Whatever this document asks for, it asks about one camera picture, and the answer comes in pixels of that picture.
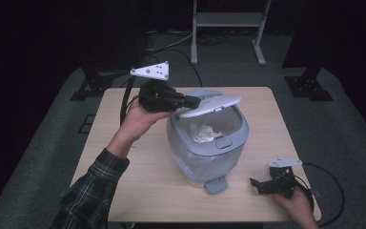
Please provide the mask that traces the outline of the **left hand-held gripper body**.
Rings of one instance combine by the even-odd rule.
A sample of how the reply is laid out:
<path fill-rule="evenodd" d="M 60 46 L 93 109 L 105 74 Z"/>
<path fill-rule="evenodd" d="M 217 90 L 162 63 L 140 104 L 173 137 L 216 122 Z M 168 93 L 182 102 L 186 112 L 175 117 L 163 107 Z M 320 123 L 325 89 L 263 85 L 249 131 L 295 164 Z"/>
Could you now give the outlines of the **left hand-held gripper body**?
<path fill-rule="evenodd" d="M 174 112 L 181 108 L 185 96 L 167 85 L 170 76 L 169 62 L 162 62 L 139 69 L 131 69 L 132 76 L 148 78 L 140 86 L 139 103 L 149 112 Z"/>

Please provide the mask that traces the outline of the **black stand base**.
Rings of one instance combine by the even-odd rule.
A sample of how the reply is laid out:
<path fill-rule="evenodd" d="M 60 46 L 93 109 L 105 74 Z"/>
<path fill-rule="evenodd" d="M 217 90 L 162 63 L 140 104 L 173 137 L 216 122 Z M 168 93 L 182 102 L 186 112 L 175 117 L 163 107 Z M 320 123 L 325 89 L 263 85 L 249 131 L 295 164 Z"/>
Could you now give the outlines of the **black stand base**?
<path fill-rule="evenodd" d="M 101 97 L 112 86 L 113 73 L 100 71 L 93 66 L 83 66 L 85 75 L 80 88 L 71 96 L 71 101 L 84 101 L 89 97 Z"/>
<path fill-rule="evenodd" d="M 320 71 L 320 67 L 307 67 L 302 75 L 285 76 L 292 95 L 309 98 L 311 101 L 332 101 L 331 95 L 317 81 Z"/>

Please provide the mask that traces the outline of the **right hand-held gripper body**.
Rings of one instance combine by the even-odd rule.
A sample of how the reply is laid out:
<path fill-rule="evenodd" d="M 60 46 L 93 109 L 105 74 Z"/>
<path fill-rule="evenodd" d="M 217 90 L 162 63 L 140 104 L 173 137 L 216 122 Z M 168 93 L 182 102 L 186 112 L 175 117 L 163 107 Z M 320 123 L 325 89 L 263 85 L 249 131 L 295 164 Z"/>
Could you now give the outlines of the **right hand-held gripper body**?
<path fill-rule="evenodd" d="M 298 184 L 293 167 L 301 165 L 300 159 L 285 156 L 277 156 L 273 161 L 268 163 L 270 176 L 277 185 L 277 192 L 285 198 L 291 198 L 294 188 Z"/>

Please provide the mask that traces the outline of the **person's right hand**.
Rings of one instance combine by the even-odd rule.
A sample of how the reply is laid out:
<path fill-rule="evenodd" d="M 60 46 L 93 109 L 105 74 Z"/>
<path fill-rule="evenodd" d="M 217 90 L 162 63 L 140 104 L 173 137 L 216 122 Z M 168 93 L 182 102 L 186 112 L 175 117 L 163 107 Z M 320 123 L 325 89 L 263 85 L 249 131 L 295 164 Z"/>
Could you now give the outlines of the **person's right hand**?
<path fill-rule="evenodd" d="M 301 229 L 319 229 L 310 201 L 298 187 L 294 188 L 290 198 L 280 194 L 272 194 L 270 198 L 276 201 Z"/>

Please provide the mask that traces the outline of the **person's left hand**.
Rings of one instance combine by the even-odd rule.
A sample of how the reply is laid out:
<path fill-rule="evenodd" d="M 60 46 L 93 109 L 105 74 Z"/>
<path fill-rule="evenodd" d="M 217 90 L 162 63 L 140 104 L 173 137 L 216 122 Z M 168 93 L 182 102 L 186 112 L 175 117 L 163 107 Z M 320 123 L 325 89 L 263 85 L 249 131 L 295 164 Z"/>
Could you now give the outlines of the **person's left hand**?
<path fill-rule="evenodd" d="M 145 134 L 158 120 L 172 115 L 173 112 L 148 112 L 137 100 L 134 100 L 117 134 L 129 142 L 134 142 Z"/>

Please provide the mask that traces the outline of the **grey pedal trash can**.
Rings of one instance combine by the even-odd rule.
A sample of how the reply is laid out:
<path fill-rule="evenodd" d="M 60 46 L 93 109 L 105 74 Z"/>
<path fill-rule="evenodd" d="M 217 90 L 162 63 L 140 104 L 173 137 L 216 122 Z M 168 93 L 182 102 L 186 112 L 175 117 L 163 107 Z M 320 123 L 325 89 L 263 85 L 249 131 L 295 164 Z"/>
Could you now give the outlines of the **grey pedal trash can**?
<path fill-rule="evenodd" d="M 248 122 L 238 108 L 239 95 L 196 89 L 188 95 L 200 98 L 198 108 L 181 108 L 167 120 L 167 135 L 173 156 L 188 182 L 216 194 L 228 187 L 226 175 L 237 164 L 249 137 Z M 196 143 L 191 125 L 208 125 L 223 136 Z"/>

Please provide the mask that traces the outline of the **white tissue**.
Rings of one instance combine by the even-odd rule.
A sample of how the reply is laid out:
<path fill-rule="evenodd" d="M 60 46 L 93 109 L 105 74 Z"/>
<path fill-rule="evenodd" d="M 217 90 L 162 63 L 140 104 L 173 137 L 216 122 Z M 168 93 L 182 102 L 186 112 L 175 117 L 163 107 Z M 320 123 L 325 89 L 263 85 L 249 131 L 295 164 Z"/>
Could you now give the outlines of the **white tissue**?
<path fill-rule="evenodd" d="M 218 137 L 223 136 L 221 132 L 217 133 L 214 131 L 214 129 L 211 126 L 208 125 L 200 125 L 197 126 L 195 124 L 191 125 L 191 134 L 192 139 L 196 143 L 206 143 L 211 142 Z"/>

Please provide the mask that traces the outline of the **dark floor socket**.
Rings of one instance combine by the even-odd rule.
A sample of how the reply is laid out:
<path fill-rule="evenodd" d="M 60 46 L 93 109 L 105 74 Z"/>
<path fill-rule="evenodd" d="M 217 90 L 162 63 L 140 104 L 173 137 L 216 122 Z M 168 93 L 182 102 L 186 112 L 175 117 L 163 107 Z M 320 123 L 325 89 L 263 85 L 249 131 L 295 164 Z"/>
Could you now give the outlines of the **dark floor socket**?
<path fill-rule="evenodd" d="M 87 114 L 85 116 L 85 119 L 82 122 L 81 126 L 79 127 L 78 133 L 79 134 L 88 134 L 91 131 L 94 119 L 95 119 L 94 114 Z"/>

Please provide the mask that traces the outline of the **white metal stand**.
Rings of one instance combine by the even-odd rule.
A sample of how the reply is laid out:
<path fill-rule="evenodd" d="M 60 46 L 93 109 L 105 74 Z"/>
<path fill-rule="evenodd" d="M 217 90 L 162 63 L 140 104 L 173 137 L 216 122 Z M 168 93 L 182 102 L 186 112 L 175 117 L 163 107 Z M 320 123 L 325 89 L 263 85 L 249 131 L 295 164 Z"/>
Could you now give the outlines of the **white metal stand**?
<path fill-rule="evenodd" d="M 265 0 L 262 12 L 203 12 L 197 10 L 198 0 L 193 0 L 191 63 L 198 63 L 197 31 L 200 28 L 257 28 L 257 36 L 252 40 L 252 45 L 258 64 L 265 66 L 267 62 L 260 42 L 272 2 L 273 0 Z"/>

